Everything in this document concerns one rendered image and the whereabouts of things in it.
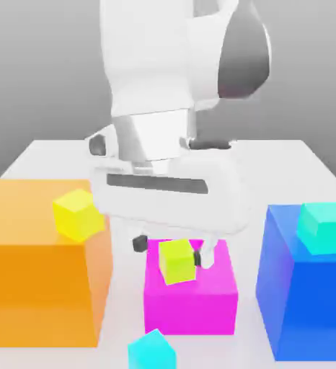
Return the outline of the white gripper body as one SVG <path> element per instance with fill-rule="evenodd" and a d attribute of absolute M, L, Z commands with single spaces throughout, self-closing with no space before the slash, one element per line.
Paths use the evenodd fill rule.
<path fill-rule="evenodd" d="M 126 176 L 129 164 L 98 159 L 91 170 L 91 189 L 99 212 L 208 233 L 235 234 L 249 220 L 247 188 L 235 149 L 189 151 L 169 163 L 167 177 L 203 180 L 208 191 L 156 190 L 151 185 L 122 187 L 108 184 L 111 174 Z"/>

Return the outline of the small lime cube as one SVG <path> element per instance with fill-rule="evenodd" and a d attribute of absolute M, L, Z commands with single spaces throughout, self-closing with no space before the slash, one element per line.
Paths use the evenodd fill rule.
<path fill-rule="evenodd" d="M 196 279 L 194 250 L 188 239 L 159 242 L 159 269 L 166 285 Z"/>

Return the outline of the small yellow cube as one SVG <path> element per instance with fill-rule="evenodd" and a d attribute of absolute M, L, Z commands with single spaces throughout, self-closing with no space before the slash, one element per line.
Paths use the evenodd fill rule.
<path fill-rule="evenodd" d="M 53 215 L 59 234 L 76 242 L 105 230 L 105 217 L 95 208 L 92 194 L 83 189 L 56 198 Z"/>

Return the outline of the small cyan cube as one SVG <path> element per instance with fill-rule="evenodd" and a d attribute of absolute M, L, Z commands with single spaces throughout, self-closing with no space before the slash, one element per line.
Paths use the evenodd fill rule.
<path fill-rule="evenodd" d="M 177 369 L 177 354 L 155 329 L 128 345 L 128 369 Z"/>

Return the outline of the small teal cube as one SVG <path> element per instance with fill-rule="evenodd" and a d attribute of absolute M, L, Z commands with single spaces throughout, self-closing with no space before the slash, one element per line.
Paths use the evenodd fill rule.
<path fill-rule="evenodd" d="M 303 203 L 296 234 L 310 254 L 336 254 L 336 203 Z"/>

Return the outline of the large magenta box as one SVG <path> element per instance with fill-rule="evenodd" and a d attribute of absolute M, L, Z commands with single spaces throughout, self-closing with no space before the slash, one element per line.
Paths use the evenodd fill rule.
<path fill-rule="evenodd" d="M 214 249 L 214 264 L 199 267 L 196 280 L 166 285 L 159 269 L 159 241 L 148 241 L 143 318 L 145 332 L 165 335 L 232 335 L 238 289 L 226 241 Z"/>

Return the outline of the large orange box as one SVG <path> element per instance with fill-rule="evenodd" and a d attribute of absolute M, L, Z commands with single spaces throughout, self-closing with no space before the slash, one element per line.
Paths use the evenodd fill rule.
<path fill-rule="evenodd" d="M 110 230 L 77 244 L 53 201 L 85 179 L 0 179 L 0 347 L 96 347 L 112 276 Z"/>

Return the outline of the large blue box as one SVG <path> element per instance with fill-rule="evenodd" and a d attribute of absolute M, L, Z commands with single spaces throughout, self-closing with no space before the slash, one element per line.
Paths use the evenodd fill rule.
<path fill-rule="evenodd" d="M 336 361 L 336 254 L 296 235 L 300 205 L 269 205 L 255 295 L 277 361 Z"/>

